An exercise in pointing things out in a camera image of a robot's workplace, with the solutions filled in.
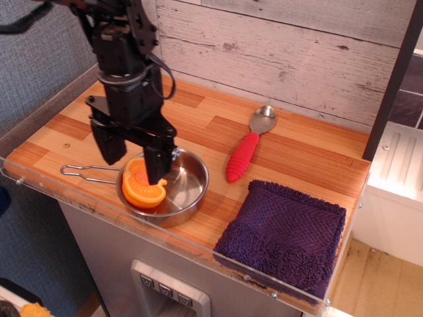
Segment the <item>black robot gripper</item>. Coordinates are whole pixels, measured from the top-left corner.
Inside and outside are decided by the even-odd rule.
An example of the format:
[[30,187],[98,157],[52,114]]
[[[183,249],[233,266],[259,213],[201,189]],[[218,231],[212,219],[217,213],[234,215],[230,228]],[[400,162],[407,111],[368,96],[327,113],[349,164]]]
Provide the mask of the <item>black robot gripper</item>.
[[125,141],[143,148],[147,176],[155,185],[171,171],[176,129],[164,118],[161,70],[149,65],[141,73],[109,75],[99,73],[105,96],[89,96],[91,128],[101,155],[108,165],[126,154]]

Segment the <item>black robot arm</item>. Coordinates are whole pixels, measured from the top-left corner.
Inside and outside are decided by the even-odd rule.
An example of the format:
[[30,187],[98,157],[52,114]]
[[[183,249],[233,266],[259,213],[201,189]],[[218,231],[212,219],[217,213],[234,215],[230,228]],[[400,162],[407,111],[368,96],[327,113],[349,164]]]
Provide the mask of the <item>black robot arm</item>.
[[141,1],[60,1],[79,19],[100,69],[106,95],[90,96],[95,141],[108,164],[126,154],[126,142],[143,148],[152,185],[168,174],[178,148],[176,129],[161,108],[173,97],[163,93],[162,71],[169,68],[155,55],[157,27]]

